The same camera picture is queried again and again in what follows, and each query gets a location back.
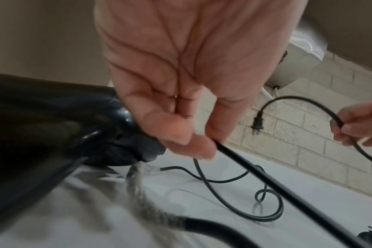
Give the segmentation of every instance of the black hair dryer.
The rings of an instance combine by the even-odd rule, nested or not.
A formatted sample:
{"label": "black hair dryer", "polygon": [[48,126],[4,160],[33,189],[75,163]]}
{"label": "black hair dryer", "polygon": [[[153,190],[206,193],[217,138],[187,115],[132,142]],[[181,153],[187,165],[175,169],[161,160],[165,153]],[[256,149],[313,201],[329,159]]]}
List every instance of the black hair dryer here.
{"label": "black hair dryer", "polygon": [[165,150],[111,87],[0,74],[0,223],[83,163],[132,165]]}

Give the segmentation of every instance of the palm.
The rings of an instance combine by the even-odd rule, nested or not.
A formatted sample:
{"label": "palm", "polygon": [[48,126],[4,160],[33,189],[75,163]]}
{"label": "palm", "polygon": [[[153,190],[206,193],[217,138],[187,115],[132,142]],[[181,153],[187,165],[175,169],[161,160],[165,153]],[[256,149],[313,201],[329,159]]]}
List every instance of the palm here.
{"label": "palm", "polygon": [[95,16],[114,86],[143,130],[175,152],[208,158],[214,143],[190,124],[203,86],[218,97],[206,134],[224,142],[277,65],[305,3],[97,0]]}

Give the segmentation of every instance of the beige wall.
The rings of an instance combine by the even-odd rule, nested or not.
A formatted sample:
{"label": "beige wall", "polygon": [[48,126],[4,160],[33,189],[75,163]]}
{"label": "beige wall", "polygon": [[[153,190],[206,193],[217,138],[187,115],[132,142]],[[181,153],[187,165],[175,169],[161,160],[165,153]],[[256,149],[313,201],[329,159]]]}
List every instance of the beige wall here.
{"label": "beige wall", "polygon": [[93,0],[0,0],[0,73],[106,85]]}
{"label": "beige wall", "polygon": [[[306,96],[338,111],[372,100],[372,72],[327,53],[317,68],[279,90],[279,94]],[[265,102],[260,95],[227,145],[372,196],[372,163],[353,148],[335,142],[330,118],[312,105],[285,101],[268,107],[262,133],[253,135],[250,126]],[[215,97],[205,91],[195,118],[197,132],[204,131],[214,103]],[[372,148],[365,150],[372,155]]]}

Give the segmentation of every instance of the hand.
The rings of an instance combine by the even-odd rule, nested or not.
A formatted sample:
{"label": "hand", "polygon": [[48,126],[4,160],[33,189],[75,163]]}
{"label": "hand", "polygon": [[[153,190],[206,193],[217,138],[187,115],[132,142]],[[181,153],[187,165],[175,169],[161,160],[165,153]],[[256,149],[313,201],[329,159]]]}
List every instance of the hand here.
{"label": "hand", "polygon": [[337,115],[344,126],[339,128],[336,122],[331,122],[334,140],[340,141],[344,146],[352,146],[349,136],[356,141],[369,137],[363,146],[372,146],[372,102],[343,108]]}
{"label": "hand", "polygon": [[[276,68],[307,0],[96,0],[115,90],[136,122],[178,154],[211,159]],[[217,96],[205,127],[204,87]]]}

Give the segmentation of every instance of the white brick wall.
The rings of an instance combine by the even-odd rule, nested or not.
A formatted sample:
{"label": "white brick wall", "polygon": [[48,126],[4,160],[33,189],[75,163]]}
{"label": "white brick wall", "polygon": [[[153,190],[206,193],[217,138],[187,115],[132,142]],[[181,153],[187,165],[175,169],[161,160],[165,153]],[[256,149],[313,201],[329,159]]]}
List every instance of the white brick wall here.
{"label": "white brick wall", "polygon": [[[372,71],[327,53],[317,68],[280,89],[279,94],[306,96],[337,112],[372,100]],[[215,101],[216,97],[206,90],[195,117],[198,133],[204,132]],[[228,145],[372,195],[372,163],[353,148],[333,141],[330,118],[319,108],[295,100],[271,105],[264,112],[264,129],[253,135],[250,126],[266,102],[260,94],[228,138]],[[372,147],[365,150],[372,155]]]}

